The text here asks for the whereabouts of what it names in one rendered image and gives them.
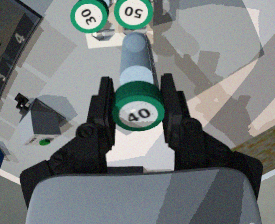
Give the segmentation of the white tube rack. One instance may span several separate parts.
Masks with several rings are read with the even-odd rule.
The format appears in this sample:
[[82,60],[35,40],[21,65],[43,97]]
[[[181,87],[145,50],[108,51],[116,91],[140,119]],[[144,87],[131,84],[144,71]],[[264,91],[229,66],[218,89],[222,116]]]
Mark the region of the white tube rack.
[[124,38],[124,36],[127,33],[135,32],[135,31],[141,32],[144,34],[146,33],[148,39],[150,40],[150,43],[153,44],[153,17],[151,21],[143,28],[135,29],[135,30],[126,29],[116,21],[114,16],[114,6],[117,0],[111,0],[111,1],[112,1],[111,2],[112,4],[110,3],[110,6],[109,6],[109,17],[103,29],[95,33],[86,34],[88,48],[121,46],[122,39]]

